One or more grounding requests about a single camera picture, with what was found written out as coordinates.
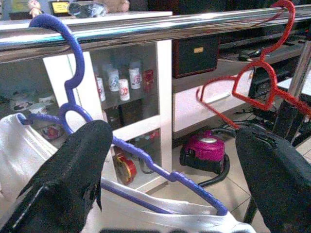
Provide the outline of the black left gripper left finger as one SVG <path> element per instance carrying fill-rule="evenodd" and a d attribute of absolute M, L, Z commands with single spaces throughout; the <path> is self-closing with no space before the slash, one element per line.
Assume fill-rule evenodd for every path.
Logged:
<path fill-rule="evenodd" d="M 91 121 L 71 134 L 20 190 L 0 220 L 3 233 L 79 233 L 94 203 L 113 139 L 110 125 Z"/>

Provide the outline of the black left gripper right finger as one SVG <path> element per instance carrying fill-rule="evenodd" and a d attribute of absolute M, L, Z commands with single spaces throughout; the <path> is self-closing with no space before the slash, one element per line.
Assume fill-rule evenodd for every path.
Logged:
<path fill-rule="evenodd" d="M 243 127 L 236 150 L 251 196 L 273 233 L 311 231 L 311 166 L 286 139 Z"/>

